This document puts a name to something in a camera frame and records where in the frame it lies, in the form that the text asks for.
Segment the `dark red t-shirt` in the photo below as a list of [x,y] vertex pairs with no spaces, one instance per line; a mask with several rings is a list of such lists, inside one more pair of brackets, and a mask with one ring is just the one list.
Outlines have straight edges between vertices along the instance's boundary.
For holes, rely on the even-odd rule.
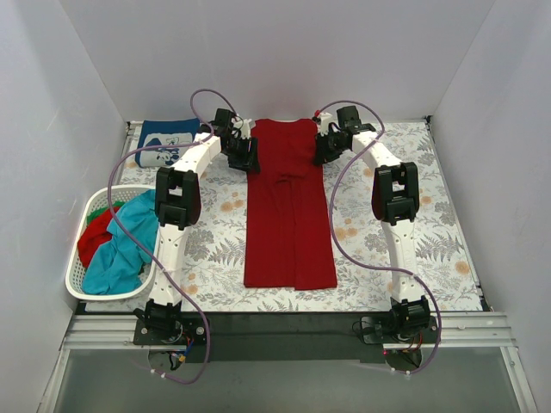
[[258,120],[260,172],[247,177],[246,287],[337,286],[324,188],[309,119]]

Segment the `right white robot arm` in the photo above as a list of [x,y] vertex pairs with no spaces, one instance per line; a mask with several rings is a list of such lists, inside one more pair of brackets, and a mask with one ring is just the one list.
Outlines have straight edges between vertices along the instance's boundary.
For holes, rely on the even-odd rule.
[[321,108],[313,116],[317,125],[313,163],[320,166],[340,158],[345,151],[355,156],[344,166],[337,177],[329,201],[329,220],[337,189],[351,165],[362,160],[374,173],[371,208],[380,222],[390,259],[388,267],[361,263],[350,256],[337,239],[334,224],[330,224],[331,237],[339,252],[355,265],[392,274],[391,308],[388,314],[375,324],[362,321],[362,333],[379,338],[393,336],[400,342],[420,336],[430,326],[430,295],[418,279],[414,232],[415,218],[420,207],[418,167],[394,156],[380,142],[386,128],[381,117],[372,109],[369,112],[379,122],[380,128],[362,122],[357,108],[359,102],[342,100],[344,105],[332,115]]

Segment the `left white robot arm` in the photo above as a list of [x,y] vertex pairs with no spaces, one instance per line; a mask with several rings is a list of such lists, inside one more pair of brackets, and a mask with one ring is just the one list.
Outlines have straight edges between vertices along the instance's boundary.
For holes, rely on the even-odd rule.
[[257,139],[251,135],[255,122],[229,109],[219,108],[214,121],[203,125],[195,144],[175,165],[161,168],[156,176],[155,213],[159,228],[150,276],[152,290],[143,310],[136,309],[136,344],[183,345],[206,341],[204,323],[184,317],[185,298],[177,291],[191,226],[201,214],[200,177],[220,153],[229,167],[259,172]]

